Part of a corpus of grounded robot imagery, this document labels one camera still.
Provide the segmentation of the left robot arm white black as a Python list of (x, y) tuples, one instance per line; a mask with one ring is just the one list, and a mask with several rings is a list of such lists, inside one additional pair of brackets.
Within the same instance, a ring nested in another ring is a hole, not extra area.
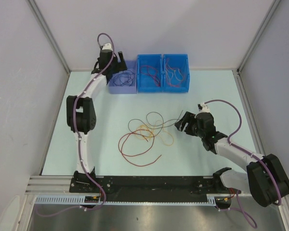
[(95, 128), (96, 112), (93, 100), (107, 86), (114, 74), (127, 70), (123, 52), (114, 53), (112, 49), (101, 49), (99, 58), (91, 72), (89, 82), (75, 96), (66, 99), (66, 120), (77, 142), (78, 162), (73, 179), (80, 187), (90, 193), (96, 189), (95, 166), (89, 164), (87, 139)]

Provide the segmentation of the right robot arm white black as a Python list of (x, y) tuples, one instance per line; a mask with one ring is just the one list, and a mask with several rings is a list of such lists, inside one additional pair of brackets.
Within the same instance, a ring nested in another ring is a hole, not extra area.
[(274, 154), (261, 155), (230, 143), (228, 137), (217, 131), (211, 113), (186, 112), (175, 123), (175, 127), (187, 135), (199, 137), (205, 150), (222, 156), (238, 165), (244, 173), (225, 168), (216, 172), (218, 178), (212, 181), (213, 189), (224, 193), (229, 188), (252, 195), (261, 206), (279, 204), (282, 197), (289, 195), (289, 179)]

